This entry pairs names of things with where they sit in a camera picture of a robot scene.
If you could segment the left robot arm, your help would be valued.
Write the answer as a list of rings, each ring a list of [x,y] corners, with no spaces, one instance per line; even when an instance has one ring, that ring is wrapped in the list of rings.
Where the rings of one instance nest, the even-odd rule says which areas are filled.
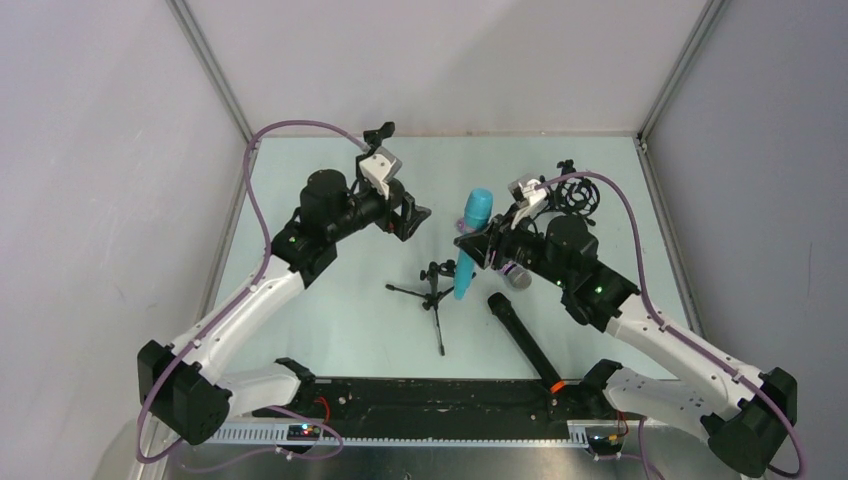
[[[279,359],[231,376],[225,370],[273,314],[331,265],[338,242],[370,225],[406,241],[430,217],[430,209],[418,205],[399,180],[387,187],[352,192],[337,170],[310,175],[299,207],[239,291],[170,344],[151,340],[141,348],[143,408],[184,442],[199,445],[231,417],[290,404],[311,379],[298,362]]]

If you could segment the black tripod mic stand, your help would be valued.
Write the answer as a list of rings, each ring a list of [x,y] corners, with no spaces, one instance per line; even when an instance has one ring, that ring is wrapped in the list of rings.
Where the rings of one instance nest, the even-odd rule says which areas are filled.
[[[455,260],[446,260],[442,263],[435,261],[428,265],[426,270],[420,271],[420,280],[426,281],[429,285],[429,291],[426,293],[414,292],[396,285],[386,284],[385,288],[392,292],[407,294],[410,296],[422,299],[422,308],[425,311],[431,311],[434,315],[434,324],[436,330],[436,338],[439,354],[444,357],[446,355],[439,316],[439,305],[449,294],[454,291],[454,287],[449,287],[445,290],[439,289],[439,281],[441,277],[454,279],[457,274],[457,264]]]

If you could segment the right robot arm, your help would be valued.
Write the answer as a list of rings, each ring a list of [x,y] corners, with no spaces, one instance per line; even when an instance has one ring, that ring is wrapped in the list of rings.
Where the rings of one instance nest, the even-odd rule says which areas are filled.
[[[796,439],[797,382],[738,360],[670,320],[639,287],[606,266],[597,238],[576,216],[557,216],[543,233],[502,215],[454,241],[481,268],[514,263],[558,286],[568,314],[639,350],[677,379],[670,385],[614,361],[585,381],[617,410],[656,419],[705,442],[732,469],[758,476],[786,440]]]

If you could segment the blue toy microphone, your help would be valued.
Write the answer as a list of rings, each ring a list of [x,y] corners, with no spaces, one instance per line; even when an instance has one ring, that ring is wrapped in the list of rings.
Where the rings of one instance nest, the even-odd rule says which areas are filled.
[[[493,201],[493,193],[485,188],[473,189],[466,200],[459,227],[461,235],[454,277],[454,297],[457,300],[465,297],[472,284],[477,258],[480,257],[478,233],[489,223]]]

